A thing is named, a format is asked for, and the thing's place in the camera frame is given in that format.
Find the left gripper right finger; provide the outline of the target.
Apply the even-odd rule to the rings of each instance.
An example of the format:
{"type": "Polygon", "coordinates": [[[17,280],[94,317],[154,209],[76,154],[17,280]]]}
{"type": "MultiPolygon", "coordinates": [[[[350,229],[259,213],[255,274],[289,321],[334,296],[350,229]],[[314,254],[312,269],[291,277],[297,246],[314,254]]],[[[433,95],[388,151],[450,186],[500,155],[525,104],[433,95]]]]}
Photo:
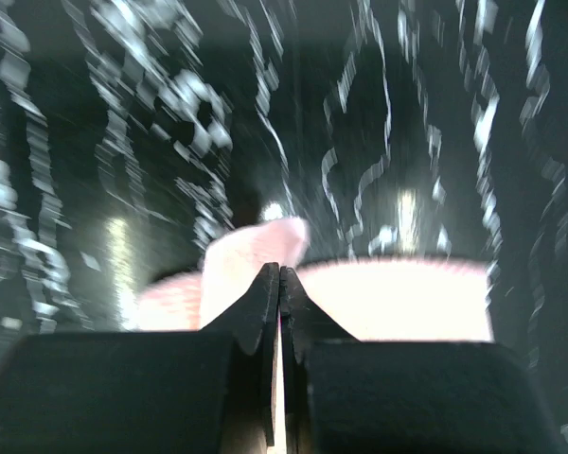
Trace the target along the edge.
{"type": "Polygon", "coordinates": [[[291,453],[560,453],[514,353],[483,341],[361,341],[280,272],[291,453]]]}

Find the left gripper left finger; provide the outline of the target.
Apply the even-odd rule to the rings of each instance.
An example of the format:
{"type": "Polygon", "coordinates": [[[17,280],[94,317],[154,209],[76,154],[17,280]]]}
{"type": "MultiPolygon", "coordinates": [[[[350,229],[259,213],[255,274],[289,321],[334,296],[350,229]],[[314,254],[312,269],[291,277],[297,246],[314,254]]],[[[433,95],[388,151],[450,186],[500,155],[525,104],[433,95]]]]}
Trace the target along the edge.
{"type": "Polygon", "coordinates": [[[0,364],[0,453],[263,453],[279,267],[198,331],[30,336],[0,364]]]}

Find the plain pink towel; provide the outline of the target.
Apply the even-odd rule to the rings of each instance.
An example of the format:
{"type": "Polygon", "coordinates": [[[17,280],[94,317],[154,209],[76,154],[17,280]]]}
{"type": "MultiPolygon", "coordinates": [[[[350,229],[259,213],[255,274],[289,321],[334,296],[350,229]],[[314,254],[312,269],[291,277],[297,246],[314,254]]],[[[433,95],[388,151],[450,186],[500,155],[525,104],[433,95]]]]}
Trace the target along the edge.
{"type": "Polygon", "coordinates": [[[212,242],[200,271],[181,272],[136,300],[142,330],[200,329],[234,304],[267,263],[296,272],[308,296],[362,341],[493,341],[483,264],[367,257],[300,264],[310,244],[302,218],[235,230],[212,242]]]}

